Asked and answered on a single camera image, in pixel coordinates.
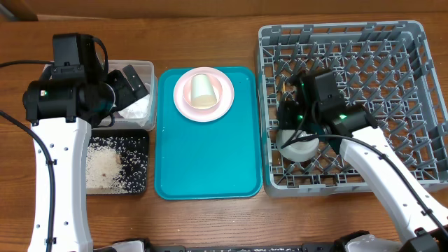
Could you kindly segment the white napkin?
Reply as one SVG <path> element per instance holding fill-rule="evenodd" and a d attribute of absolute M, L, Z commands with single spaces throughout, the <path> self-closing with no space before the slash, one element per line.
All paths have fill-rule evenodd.
<path fill-rule="evenodd" d="M 126 119 L 145 118 L 148 115 L 149 105 L 150 95 L 147 94 L 145 97 L 142 97 L 133 104 L 119 111 L 118 114 Z"/>

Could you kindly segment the grey bowl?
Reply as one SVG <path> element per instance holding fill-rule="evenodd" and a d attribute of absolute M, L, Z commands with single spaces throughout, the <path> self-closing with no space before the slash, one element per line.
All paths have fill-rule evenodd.
<path fill-rule="evenodd" d="M 294 130 L 280 129 L 276 133 L 276 145 L 282 156 L 290 161 L 305 162 L 312 159 L 319 147 L 319 140 L 299 141 L 282 148 L 287 140 L 293 135 Z"/>

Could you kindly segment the pink plate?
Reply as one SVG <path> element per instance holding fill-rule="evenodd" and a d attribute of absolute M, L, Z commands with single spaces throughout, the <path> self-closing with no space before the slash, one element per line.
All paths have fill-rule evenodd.
<path fill-rule="evenodd" d="M 211 81 L 217 102 L 206 109 L 195 108 L 191 104 L 191 80 L 197 74 L 206 74 Z M 231 80 L 222 72 L 211 67 L 199 67 L 188 70 L 176 82 L 174 87 L 174 104 L 187 119 L 207 123 L 224 116 L 232 106 L 235 91 Z"/>

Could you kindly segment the cream paper cup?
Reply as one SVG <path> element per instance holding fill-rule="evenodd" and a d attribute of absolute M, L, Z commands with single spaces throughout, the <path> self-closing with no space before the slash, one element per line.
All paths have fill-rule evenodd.
<path fill-rule="evenodd" d="M 217 102 L 210 78 L 206 74 L 197 74 L 191 80 L 191 104 L 197 109 L 208 109 Z"/>

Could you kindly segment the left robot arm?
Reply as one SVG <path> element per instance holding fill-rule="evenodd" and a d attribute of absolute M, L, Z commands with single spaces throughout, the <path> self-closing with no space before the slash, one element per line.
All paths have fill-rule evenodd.
<path fill-rule="evenodd" d="M 34 229 L 29 251 L 93 251 L 86 207 L 92 128 L 108 116 L 118 90 L 109 67 L 47 65 L 23 96 L 36 157 Z"/>

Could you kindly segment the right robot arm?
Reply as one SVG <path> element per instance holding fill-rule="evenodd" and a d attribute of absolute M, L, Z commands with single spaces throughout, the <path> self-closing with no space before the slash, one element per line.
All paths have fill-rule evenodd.
<path fill-rule="evenodd" d="M 378 239 L 366 231 L 334 241 L 333 251 L 446 251 L 447 208 L 413 177 L 388 144 L 377 121 L 362 105 L 348 106 L 335 74 L 301 71 L 295 88 L 279 102 L 276 144 L 293 162 L 310 160 L 325 142 L 369 185 L 391 217 L 400 240 Z"/>

